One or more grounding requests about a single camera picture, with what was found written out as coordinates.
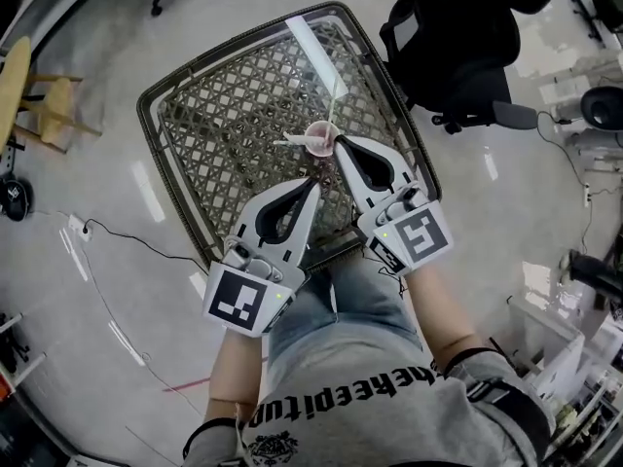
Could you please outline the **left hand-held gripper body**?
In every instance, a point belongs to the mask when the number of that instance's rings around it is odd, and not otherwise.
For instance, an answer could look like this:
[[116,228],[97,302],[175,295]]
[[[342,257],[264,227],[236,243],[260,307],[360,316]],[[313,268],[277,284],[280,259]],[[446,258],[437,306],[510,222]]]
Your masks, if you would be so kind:
[[209,269],[202,314],[245,336],[264,336],[307,280],[301,262],[309,236],[280,244],[229,235],[227,251]]

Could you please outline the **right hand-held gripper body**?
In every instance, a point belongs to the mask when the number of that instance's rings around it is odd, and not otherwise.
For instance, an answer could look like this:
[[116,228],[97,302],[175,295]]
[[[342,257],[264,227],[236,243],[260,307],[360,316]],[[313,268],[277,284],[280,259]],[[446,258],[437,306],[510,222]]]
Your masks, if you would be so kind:
[[454,240],[440,202],[417,184],[382,199],[357,220],[365,244],[396,275],[406,275],[451,250]]

